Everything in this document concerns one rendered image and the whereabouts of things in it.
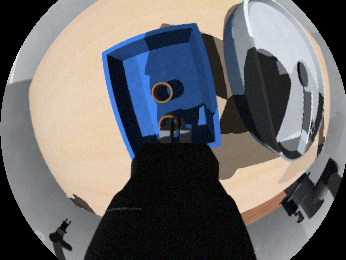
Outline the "blue open-top crate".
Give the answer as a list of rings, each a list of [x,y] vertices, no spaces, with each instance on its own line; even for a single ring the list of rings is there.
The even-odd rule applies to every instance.
[[[158,141],[158,121],[173,113],[192,129],[192,143],[221,146],[220,115],[212,69],[197,24],[166,26],[102,51],[110,105],[130,159],[144,143]],[[173,98],[154,101],[157,82]]]

